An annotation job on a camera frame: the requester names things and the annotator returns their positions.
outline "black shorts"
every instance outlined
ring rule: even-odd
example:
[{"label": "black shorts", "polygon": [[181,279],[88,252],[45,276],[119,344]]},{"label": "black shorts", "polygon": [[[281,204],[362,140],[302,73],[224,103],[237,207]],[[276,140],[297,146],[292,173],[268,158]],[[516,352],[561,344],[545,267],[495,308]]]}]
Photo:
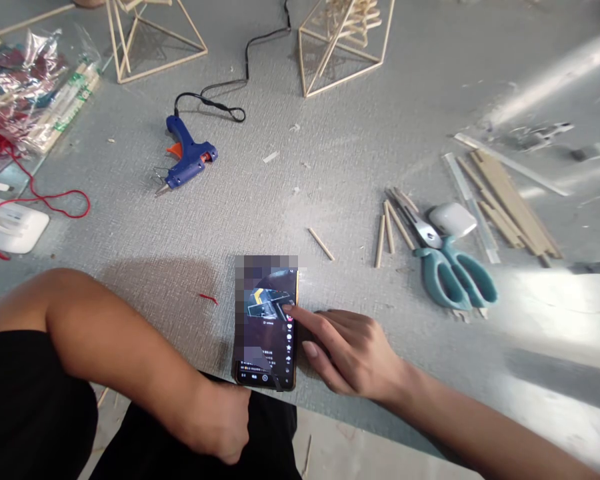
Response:
[{"label": "black shorts", "polygon": [[[0,479],[76,479],[98,410],[88,382],[68,376],[46,333],[0,332]],[[253,392],[249,443],[238,464],[198,455],[131,404],[92,479],[299,479],[291,440],[296,409]]]}]

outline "triangular wooden frame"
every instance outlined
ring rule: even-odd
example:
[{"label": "triangular wooden frame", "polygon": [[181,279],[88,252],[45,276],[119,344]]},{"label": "triangular wooden frame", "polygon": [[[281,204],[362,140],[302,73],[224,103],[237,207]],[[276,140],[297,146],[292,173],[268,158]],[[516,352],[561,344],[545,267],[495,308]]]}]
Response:
[{"label": "triangular wooden frame", "polygon": [[[384,46],[382,47],[382,55],[380,56],[380,58],[374,57],[373,55],[370,55],[366,52],[352,48],[348,45],[344,45],[344,44],[342,44],[342,42],[340,42],[340,40],[342,40],[342,38],[343,38],[341,36],[341,34],[342,34],[345,24],[347,23],[347,20],[351,14],[351,11],[353,9],[353,6],[354,6],[356,0],[349,0],[349,2],[347,4],[347,10],[346,10],[346,12],[344,12],[343,18],[342,18],[340,24],[338,25],[338,28],[337,28],[335,34],[333,35],[332,40],[329,40],[324,35],[320,35],[319,33],[316,33],[314,31],[308,29],[306,27],[307,22],[310,20],[310,18],[312,18],[313,14],[316,12],[318,7],[321,4],[324,4],[324,2],[326,2],[326,0],[318,0],[318,2],[315,4],[313,9],[311,10],[309,16],[307,16],[307,18],[302,23],[300,28],[298,28],[298,50],[299,50],[299,55],[300,55],[300,76],[302,77],[302,92],[303,92],[303,95],[305,98],[312,97],[314,95],[317,95],[318,93],[324,92],[325,90],[334,88],[334,87],[340,85],[341,83],[352,80],[356,77],[359,77],[360,75],[363,75],[364,73],[370,72],[371,70],[374,70],[374,69],[382,66],[382,64],[384,63],[384,60],[385,60],[385,54],[387,52],[387,43],[389,41],[389,31],[391,30],[391,20],[393,18],[393,6],[395,4],[395,0],[391,0],[390,6],[389,6],[389,16],[387,18],[387,30],[385,32],[385,42],[384,42]],[[322,56],[322,60],[320,61],[320,64],[315,72],[315,75],[313,76],[313,79],[311,80],[308,87],[307,87],[307,82],[306,82],[306,78],[305,78],[305,64],[304,64],[303,55],[302,55],[302,35],[303,34],[313,37],[317,40],[323,41],[327,44],[327,50],[325,51],[324,55]],[[347,51],[349,53],[352,53],[354,55],[362,57],[366,60],[371,60],[373,62],[373,64],[356,72],[356,73],[352,73],[351,75],[348,75],[340,80],[336,80],[324,87],[318,88],[316,90],[312,90],[313,86],[315,85],[316,80],[319,77],[321,77],[322,74],[324,73],[324,70],[331,58],[331,55],[333,54],[333,51],[336,48],[340,48],[344,51]]]},{"label": "triangular wooden frame", "polygon": [[[126,5],[121,0],[106,0],[107,16],[109,18],[109,30],[111,32],[111,44],[112,44],[112,48],[113,48],[113,59],[115,61],[115,72],[116,72],[116,75],[118,78],[118,83],[128,83],[130,81],[133,81],[133,80],[136,80],[136,79],[139,79],[142,77],[146,77],[148,75],[162,71],[164,69],[174,67],[176,65],[180,65],[181,63],[194,60],[198,57],[202,57],[209,53],[209,49],[207,48],[204,40],[202,40],[202,36],[200,36],[198,29],[193,24],[191,17],[189,16],[185,6],[182,4],[182,0],[176,0],[176,1],[178,2],[178,5],[180,5],[180,9],[182,10],[182,13],[184,13],[185,17],[189,21],[191,28],[193,28],[193,31],[195,32],[198,40],[200,40],[200,44],[198,44],[192,40],[189,40],[187,38],[184,38],[182,35],[178,35],[177,33],[167,30],[166,28],[158,25],[157,23],[154,23],[154,22],[149,21],[146,18],[142,17],[141,14],[136,11],[135,6],[143,1],[146,3],[165,3],[166,5],[171,5],[170,0],[167,0],[167,1],[160,1],[160,0],[137,1],[136,0],[136,1],[134,1],[130,4],[126,4]],[[123,51],[123,56],[122,56],[121,62],[118,59],[116,34],[115,34],[115,28],[113,26],[113,16],[111,14],[111,8],[112,8],[111,4],[113,4],[113,11],[115,14],[115,20],[116,20],[116,24],[118,27],[122,51]],[[122,29],[122,22],[120,21],[120,11],[119,10],[122,10],[123,12],[128,12],[130,10],[133,10],[133,12],[134,12],[134,19],[133,19],[133,24],[131,26],[131,32],[129,32],[129,36],[126,39],[125,39],[125,32]],[[160,30],[161,32],[169,35],[170,37],[176,38],[188,45],[191,45],[192,47],[199,49],[200,51],[196,52],[193,55],[190,55],[188,57],[184,57],[182,59],[174,60],[172,62],[166,63],[164,65],[161,65],[160,67],[152,68],[150,70],[132,75],[131,74],[131,66],[129,64],[129,52],[131,51],[131,45],[133,43],[133,38],[134,38],[135,30],[138,26],[138,22],[142,22],[156,30]]]}]

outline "fingernail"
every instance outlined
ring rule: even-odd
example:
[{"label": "fingernail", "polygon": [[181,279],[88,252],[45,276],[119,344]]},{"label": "fingernail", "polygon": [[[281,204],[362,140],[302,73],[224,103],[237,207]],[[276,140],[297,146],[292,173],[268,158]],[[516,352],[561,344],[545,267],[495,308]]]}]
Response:
[{"label": "fingernail", "polygon": [[304,348],[305,353],[309,358],[316,358],[318,356],[318,350],[316,350],[313,342],[304,341],[302,342],[302,348]]}]

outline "teal scissor handle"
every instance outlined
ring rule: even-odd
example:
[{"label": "teal scissor handle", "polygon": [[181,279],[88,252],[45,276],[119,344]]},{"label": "teal scissor handle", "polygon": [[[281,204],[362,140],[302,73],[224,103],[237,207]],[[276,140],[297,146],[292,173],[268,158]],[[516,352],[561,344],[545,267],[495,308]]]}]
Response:
[{"label": "teal scissor handle", "polygon": [[498,300],[489,272],[472,256],[454,249],[453,236],[444,238],[440,250],[414,252],[423,260],[425,288],[434,302],[454,310],[487,308]]}]

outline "gray tabletop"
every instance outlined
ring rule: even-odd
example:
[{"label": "gray tabletop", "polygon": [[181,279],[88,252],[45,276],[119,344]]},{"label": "gray tabletop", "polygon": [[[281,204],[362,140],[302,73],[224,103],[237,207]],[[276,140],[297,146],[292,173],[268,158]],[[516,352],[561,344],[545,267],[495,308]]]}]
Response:
[{"label": "gray tabletop", "polygon": [[[194,101],[182,108],[194,139],[212,142],[219,160],[154,199],[152,168],[171,164],[165,118],[176,94],[240,75],[246,40],[283,24],[274,0],[249,8],[239,0],[185,3],[209,55],[125,86],[112,67],[105,71],[37,174],[40,192],[81,188],[93,209],[80,220],[53,214],[32,253],[0,261],[0,295],[52,267],[84,270],[196,368],[228,379],[233,256],[300,255],[302,306],[373,316],[402,357],[600,470],[600,275],[566,268],[600,261],[600,160],[576,163],[560,149],[524,155],[498,142],[516,127],[562,121],[576,126],[566,143],[600,142],[600,2],[399,1],[384,66],[307,100],[295,32],[259,45],[249,85],[218,98],[244,107],[247,121],[230,122]],[[60,2],[36,4],[0,1],[0,27]],[[310,8],[309,0],[292,0],[294,27]],[[45,26],[69,21],[87,28],[104,58],[111,54],[103,9]],[[294,124],[299,131],[289,130]],[[501,244],[502,264],[489,266],[501,302],[488,320],[476,315],[469,325],[431,302],[420,260],[401,241],[373,268],[386,186],[400,186],[424,208],[459,198],[440,160],[463,151],[448,138],[458,131],[494,137],[497,148],[572,192],[560,197],[513,175],[566,260],[542,269]],[[274,151],[278,158],[262,162]],[[64,205],[82,208],[79,199]],[[459,247],[485,259],[475,235]],[[267,393],[438,455],[376,405],[332,394],[302,356],[294,392]]]}]

